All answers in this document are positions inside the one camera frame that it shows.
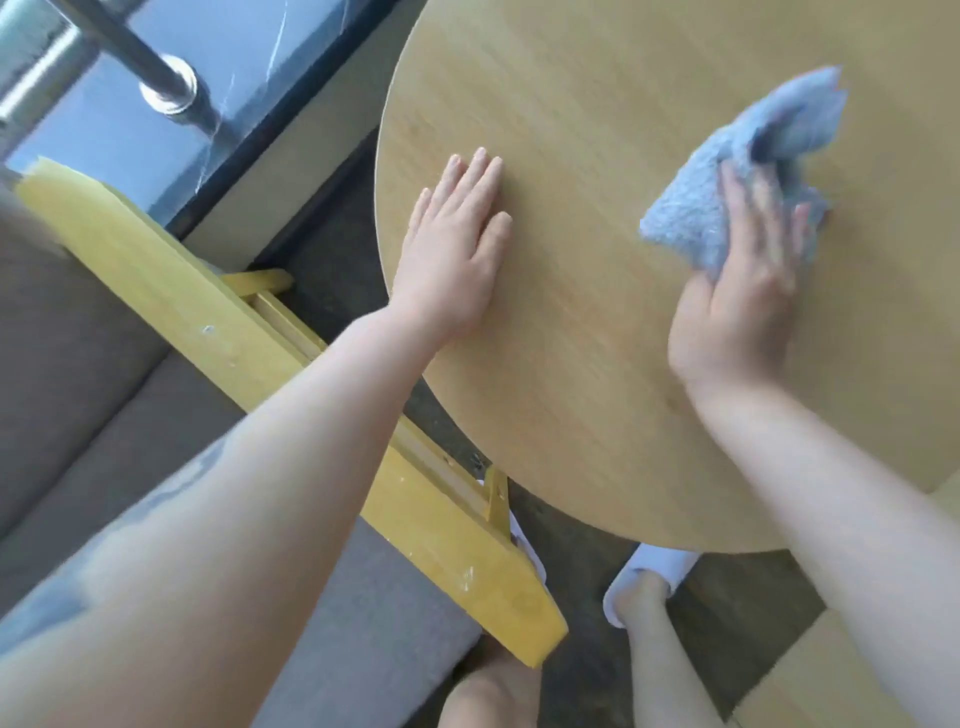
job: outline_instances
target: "cleaning rag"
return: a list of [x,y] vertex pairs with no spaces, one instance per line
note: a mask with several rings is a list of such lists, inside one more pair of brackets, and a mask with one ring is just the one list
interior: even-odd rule
[[741,179],[752,164],[775,165],[788,210],[810,203],[813,255],[816,230],[828,202],[803,180],[799,157],[827,146],[836,135],[847,92],[837,88],[838,67],[821,68],[777,88],[718,129],[694,152],[640,220],[640,234],[673,248],[716,280],[730,249],[727,211],[720,195],[720,162],[732,158]]

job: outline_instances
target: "sofa cushion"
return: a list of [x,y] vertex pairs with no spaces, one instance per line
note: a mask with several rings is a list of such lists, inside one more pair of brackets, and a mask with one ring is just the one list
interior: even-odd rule
[[480,633],[358,519],[253,728],[398,728]]
[[0,199],[0,537],[60,478],[169,347]]
[[[0,542],[0,613],[241,411],[171,352],[30,514]],[[258,728],[397,728],[480,627],[358,521]]]
[[175,352],[0,541],[0,613],[243,412]]

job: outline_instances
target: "forearm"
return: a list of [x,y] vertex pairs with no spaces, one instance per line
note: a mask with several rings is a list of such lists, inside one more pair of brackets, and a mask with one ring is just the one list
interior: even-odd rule
[[77,608],[14,635],[3,722],[249,723],[434,349],[388,312],[359,320],[28,596],[35,614],[64,594]]
[[960,527],[782,390],[699,409],[888,689],[924,725],[953,724]]

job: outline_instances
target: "hand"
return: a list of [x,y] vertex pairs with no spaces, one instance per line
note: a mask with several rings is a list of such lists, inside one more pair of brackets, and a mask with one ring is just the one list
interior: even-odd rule
[[488,221],[502,178],[503,160],[482,148],[469,167],[454,155],[410,216],[390,308],[438,347],[475,327],[490,303],[513,223],[506,212]]
[[716,285],[698,273],[677,306],[670,367],[694,406],[717,395],[780,386],[810,205],[789,215],[771,168],[755,167],[750,194],[733,164],[721,164],[730,254]]

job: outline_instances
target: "floor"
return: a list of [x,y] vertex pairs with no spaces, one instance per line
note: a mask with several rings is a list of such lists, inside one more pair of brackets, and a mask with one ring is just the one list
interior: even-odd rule
[[[297,233],[262,261],[293,274],[297,286],[286,294],[287,304],[327,341],[352,319],[387,302],[372,203],[368,149],[336,191],[303,218]],[[483,455],[423,382],[406,413],[468,470],[482,472]],[[544,666],[540,726],[631,726],[626,636],[604,620],[600,600],[635,545],[574,521],[522,487],[512,486],[511,501],[570,627]],[[706,555],[669,605],[684,647],[724,718],[822,610],[819,596],[785,551]],[[442,699],[436,695],[409,728],[436,725]]]

